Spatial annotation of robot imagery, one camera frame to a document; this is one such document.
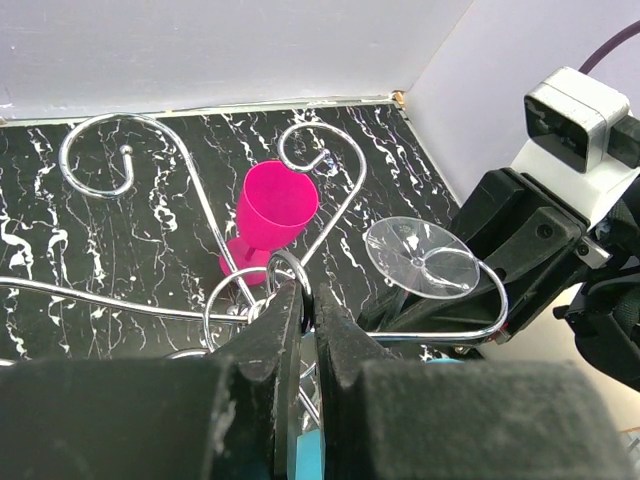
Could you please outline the magenta wine glass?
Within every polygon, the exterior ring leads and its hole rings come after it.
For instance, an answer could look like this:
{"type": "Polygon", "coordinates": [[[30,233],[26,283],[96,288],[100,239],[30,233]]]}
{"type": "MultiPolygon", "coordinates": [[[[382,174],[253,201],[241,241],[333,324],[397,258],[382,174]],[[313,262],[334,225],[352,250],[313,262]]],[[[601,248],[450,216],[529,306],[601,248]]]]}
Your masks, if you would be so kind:
{"type": "Polygon", "coordinates": [[[318,190],[307,175],[279,160],[251,167],[236,205],[237,235],[226,243],[236,267],[265,267],[273,252],[301,234],[318,207],[318,190]]]}

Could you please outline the clear wine glass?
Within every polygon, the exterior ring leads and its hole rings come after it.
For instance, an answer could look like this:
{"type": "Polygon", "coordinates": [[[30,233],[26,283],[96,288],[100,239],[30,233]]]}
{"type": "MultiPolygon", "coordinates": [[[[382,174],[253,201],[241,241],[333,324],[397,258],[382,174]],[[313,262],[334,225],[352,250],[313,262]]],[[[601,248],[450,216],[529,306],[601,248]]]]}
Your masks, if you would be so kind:
{"type": "Polygon", "coordinates": [[[419,297],[462,298],[480,281],[480,267],[455,235],[428,221],[395,216],[375,222],[363,235],[374,267],[394,285],[419,297]]]}

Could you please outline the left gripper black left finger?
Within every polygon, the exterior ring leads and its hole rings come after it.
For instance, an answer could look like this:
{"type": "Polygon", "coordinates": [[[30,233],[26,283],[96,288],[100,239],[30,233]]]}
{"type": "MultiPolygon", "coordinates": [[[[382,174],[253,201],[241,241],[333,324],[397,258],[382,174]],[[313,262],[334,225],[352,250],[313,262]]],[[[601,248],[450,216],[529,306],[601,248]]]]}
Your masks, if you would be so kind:
{"type": "Polygon", "coordinates": [[[1,372],[5,479],[290,479],[305,294],[283,284],[200,358],[27,361],[1,372]]]}

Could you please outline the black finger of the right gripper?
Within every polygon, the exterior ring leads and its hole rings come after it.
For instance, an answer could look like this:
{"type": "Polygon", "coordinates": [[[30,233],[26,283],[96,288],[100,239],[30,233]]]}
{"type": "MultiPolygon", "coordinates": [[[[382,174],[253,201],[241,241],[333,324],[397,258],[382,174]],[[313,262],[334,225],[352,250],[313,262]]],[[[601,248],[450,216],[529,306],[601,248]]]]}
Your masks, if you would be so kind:
{"type": "Polygon", "coordinates": [[[587,217],[528,174],[486,173],[449,225],[506,289],[508,313],[489,318],[498,289],[483,280],[461,299],[410,295],[394,286],[370,302],[357,323],[381,342],[477,345],[501,329],[527,326],[565,288],[590,270],[587,217]]]}

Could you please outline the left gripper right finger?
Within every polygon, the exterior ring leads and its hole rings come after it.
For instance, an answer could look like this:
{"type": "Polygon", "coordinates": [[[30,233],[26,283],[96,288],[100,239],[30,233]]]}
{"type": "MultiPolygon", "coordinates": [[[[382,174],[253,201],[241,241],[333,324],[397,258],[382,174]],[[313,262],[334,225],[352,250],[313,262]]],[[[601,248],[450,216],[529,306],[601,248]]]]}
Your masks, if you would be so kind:
{"type": "Polygon", "coordinates": [[[328,479],[626,479],[630,461],[588,378],[547,362],[424,363],[315,295],[328,479]]]}

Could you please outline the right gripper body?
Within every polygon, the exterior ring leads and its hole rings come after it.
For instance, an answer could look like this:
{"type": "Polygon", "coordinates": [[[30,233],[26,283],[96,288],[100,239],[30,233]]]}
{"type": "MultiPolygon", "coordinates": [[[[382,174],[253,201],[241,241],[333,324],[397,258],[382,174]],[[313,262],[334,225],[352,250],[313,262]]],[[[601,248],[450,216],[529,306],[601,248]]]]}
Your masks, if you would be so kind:
{"type": "Polygon", "coordinates": [[[639,389],[639,181],[594,228],[592,239],[611,258],[584,277],[570,305],[553,314],[567,322],[584,360],[639,389]]]}

